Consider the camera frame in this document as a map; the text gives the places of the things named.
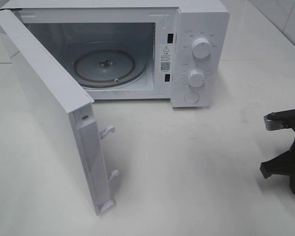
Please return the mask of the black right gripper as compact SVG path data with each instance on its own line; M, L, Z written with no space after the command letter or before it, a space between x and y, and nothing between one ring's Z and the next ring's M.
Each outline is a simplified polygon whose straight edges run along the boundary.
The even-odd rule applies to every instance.
M295 132L295 109L271 112L267 117L271 120L282 120L285 129L292 129ZM264 178L272 175L288 176L291 191L295 194L295 138L288 151L269 161L262 162L260 171Z

